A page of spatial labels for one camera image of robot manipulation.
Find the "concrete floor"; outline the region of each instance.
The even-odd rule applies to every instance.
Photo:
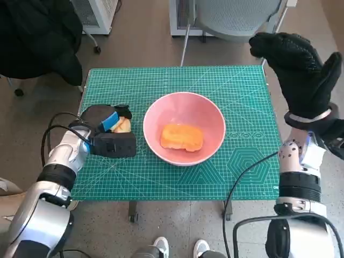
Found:
[[[183,39],[169,35],[168,0],[123,0],[121,11],[113,21],[109,37],[97,36],[102,47],[101,55],[93,54],[88,38],[78,56],[84,74],[94,67],[160,67],[177,66],[180,61]],[[325,17],[320,0],[299,1],[289,10],[281,31],[299,33],[310,39],[325,60],[336,46],[336,41]],[[209,39],[206,44],[197,39],[189,41],[185,65],[239,65],[257,61],[249,54],[246,45]],[[267,68],[269,90],[276,112],[281,136],[288,136],[289,128],[283,120],[287,111],[278,81]],[[340,79],[332,95],[341,104],[344,80]],[[50,117],[59,111],[76,112],[80,94],[55,75],[16,81],[25,96],[14,96],[5,79],[0,80],[0,156],[1,177],[14,181],[23,189],[35,182],[40,173],[40,142]],[[59,122],[66,123],[66,118]],[[53,143],[61,139],[62,131],[53,133]],[[323,202],[328,216],[344,237],[344,163],[326,153],[321,166]],[[274,214],[274,201],[234,202],[233,221],[227,223],[231,239],[233,225],[248,217]],[[75,227],[67,247],[79,248],[94,258],[130,257],[136,248],[149,245],[160,236],[170,243],[170,257],[192,257],[194,243],[206,239],[212,249],[224,252],[219,202],[141,202],[138,225],[128,222],[127,203],[83,202],[76,211]],[[266,223],[244,226],[240,230],[240,257],[266,257],[264,242]],[[66,257],[79,257],[66,254]]]

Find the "orange sponge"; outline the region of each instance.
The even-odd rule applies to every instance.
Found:
[[[195,152],[203,146],[203,133],[194,126],[169,124],[162,130],[160,144],[163,148]]]

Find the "white sneaker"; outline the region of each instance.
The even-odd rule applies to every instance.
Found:
[[[156,246],[160,250],[160,252],[163,253],[164,258],[168,258],[169,248],[168,248],[168,242],[166,238],[164,238],[163,236],[158,237],[154,241],[153,246]]]
[[[203,239],[199,239],[193,248],[193,258],[199,258],[204,252],[209,250],[210,247],[208,243]]]

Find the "green cutting mat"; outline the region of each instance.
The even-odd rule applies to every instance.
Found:
[[[221,148],[192,167],[160,160],[142,132],[149,106],[177,91],[209,98],[226,119]],[[224,200],[245,168],[280,145],[261,66],[92,69],[80,111],[100,103],[129,104],[137,155],[88,157],[72,192],[75,200]],[[274,157],[243,177],[233,199],[275,199],[277,195],[278,160]]]

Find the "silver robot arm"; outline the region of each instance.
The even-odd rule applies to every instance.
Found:
[[[83,126],[73,129],[86,139],[91,133]],[[64,134],[11,223],[5,258],[51,257],[62,249],[74,223],[67,210],[70,192],[88,153],[78,136]]]
[[[326,111],[318,119],[329,113]],[[292,128],[280,147],[279,197],[274,207],[278,215],[311,212],[326,217],[320,187],[320,165],[325,149],[319,145],[321,142],[313,132]],[[269,257],[334,257],[330,228],[323,221],[314,219],[271,221],[266,251]]]

